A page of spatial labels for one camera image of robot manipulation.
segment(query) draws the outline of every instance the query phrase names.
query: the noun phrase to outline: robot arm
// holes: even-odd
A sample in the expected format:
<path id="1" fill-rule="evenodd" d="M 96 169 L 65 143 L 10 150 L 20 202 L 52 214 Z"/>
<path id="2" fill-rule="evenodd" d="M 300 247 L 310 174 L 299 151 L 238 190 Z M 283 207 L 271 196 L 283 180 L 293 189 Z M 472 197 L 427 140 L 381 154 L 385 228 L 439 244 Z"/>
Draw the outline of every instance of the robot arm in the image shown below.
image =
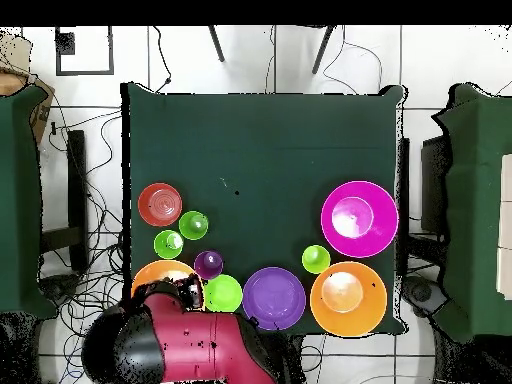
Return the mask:
<path id="1" fill-rule="evenodd" d="M 155 282 L 105 311 L 84 340 L 87 375 L 101 384 L 277 384 L 279 366 L 249 322 L 236 314 L 190 310 L 202 302 L 198 281 L 191 275 Z"/>

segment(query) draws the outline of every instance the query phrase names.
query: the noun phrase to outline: black chair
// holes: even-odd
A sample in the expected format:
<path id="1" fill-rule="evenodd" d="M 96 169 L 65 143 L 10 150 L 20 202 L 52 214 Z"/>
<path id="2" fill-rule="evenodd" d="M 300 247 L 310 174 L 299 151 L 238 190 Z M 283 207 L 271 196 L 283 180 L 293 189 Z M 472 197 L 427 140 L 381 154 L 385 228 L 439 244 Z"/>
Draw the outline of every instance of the black chair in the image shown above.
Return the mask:
<path id="1" fill-rule="evenodd" d="M 327 47 L 327 43 L 329 42 L 329 38 L 331 37 L 332 31 L 336 28 L 336 25 L 299 25 L 308 28 L 325 28 L 324 38 L 322 39 L 322 43 L 320 44 L 320 49 L 318 50 L 318 54 L 316 55 L 315 64 L 313 65 L 313 74 L 318 72 L 318 68 L 320 66 L 320 62 L 322 61 L 322 57 L 324 56 L 325 49 Z M 224 54 L 222 53 L 222 49 L 219 43 L 219 37 L 217 37 L 217 32 L 215 31 L 215 25 L 208 25 L 210 29 L 210 34 L 212 36 L 213 44 L 215 45 L 215 50 L 217 50 L 217 55 L 219 56 L 219 60 L 224 62 Z"/>

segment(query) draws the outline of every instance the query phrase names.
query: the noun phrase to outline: cardboard box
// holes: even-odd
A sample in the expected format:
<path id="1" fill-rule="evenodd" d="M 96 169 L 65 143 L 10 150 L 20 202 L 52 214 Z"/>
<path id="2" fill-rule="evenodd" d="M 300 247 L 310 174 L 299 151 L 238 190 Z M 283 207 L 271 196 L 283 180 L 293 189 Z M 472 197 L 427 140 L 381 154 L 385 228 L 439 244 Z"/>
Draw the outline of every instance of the cardboard box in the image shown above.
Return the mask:
<path id="1" fill-rule="evenodd" d="M 0 71 L 23 76 L 30 75 L 30 51 L 27 39 L 0 31 Z"/>
<path id="2" fill-rule="evenodd" d="M 10 96 L 20 90 L 27 82 L 27 78 L 21 75 L 0 73 L 0 95 Z M 48 97 L 36 106 L 32 115 L 30 116 L 30 126 L 34 133 L 34 138 L 39 144 L 43 138 L 46 123 L 48 122 L 48 115 L 50 113 L 50 106 L 53 101 L 53 93 L 55 90 L 46 85 L 40 79 L 36 79 L 34 85 L 41 87 Z"/>

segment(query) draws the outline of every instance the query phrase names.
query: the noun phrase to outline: table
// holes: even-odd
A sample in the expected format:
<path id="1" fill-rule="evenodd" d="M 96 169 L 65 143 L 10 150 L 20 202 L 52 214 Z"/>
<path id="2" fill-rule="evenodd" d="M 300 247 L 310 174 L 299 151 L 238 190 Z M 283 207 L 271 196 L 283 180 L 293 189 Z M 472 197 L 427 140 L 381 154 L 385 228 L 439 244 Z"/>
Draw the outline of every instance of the table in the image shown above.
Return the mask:
<path id="1" fill-rule="evenodd" d="M 123 190 L 131 200 L 131 259 L 125 266 L 131 277 L 159 259 L 153 239 L 163 229 L 139 216 L 139 194 L 165 182 L 180 192 L 183 212 L 199 210 L 210 220 L 208 234 L 185 240 L 178 260 L 192 264 L 200 251 L 216 249 L 224 256 L 224 272 L 242 286 L 262 267 L 288 269 L 308 301 L 302 318 L 285 332 L 323 334 L 309 307 L 315 276 L 303 269 L 301 255 L 308 245 L 321 244 L 332 263 L 349 259 L 328 245 L 320 228 L 323 202 L 334 188 L 368 180 L 394 193 L 402 88 L 380 96 L 159 95 L 130 83 L 122 84 L 121 94 L 123 155 L 130 160 Z M 178 222 L 165 228 L 176 230 Z M 392 312 L 394 246 L 361 262 L 379 273 L 388 292 L 375 332 L 403 332 Z"/>
<path id="2" fill-rule="evenodd" d="M 496 290 L 501 161 L 512 153 L 511 114 L 510 98 L 460 84 L 437 118 L 449 135 L 453 165 L 446 175 L 450 243 L 442 279 L 450 301 L 433 319 L 458 342 L 512 335 L 512 303 Z"/>

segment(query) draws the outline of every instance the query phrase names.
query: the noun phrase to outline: table leg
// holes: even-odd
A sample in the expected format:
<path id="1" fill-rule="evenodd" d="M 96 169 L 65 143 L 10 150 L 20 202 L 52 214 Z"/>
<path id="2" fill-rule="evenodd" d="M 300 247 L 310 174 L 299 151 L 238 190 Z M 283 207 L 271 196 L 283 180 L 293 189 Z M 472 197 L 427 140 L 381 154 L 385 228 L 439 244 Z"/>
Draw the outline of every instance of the table leg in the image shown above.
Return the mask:
<path id="1" fill-rule="evenodd" d="M 318 50 L 318 54 L 316 56 L 315 65 L 313 66 L 314 74 L 316 74 L 318 72 L 318 67 L 320 66 L 320 62 L 322 61 L 322 57 L 324 56 L 325 48 L 327 47 L 327 42 L 329 41 L 329 38 L 331 37 L 334 27 L 335 27 L 335 25 L 327 25 L 327 29 L 325 30 L 322 44 L 320 44 L 320 50 Z"/>
<path id="2" fill-rule="evenodd" d="M 210 34 L 212 36 L 213 44 L 215 44 L 215 50 L 217 50 L 217 55 L 219 56 L 219 60 L 224 62 L 224 55 L 222 54 L 222 49 L 220 48 L 219 37 L 217 37 L 217 31 L 215 31 L 215 25 L 208 25 L 208 29 L 210 30 Z"/>

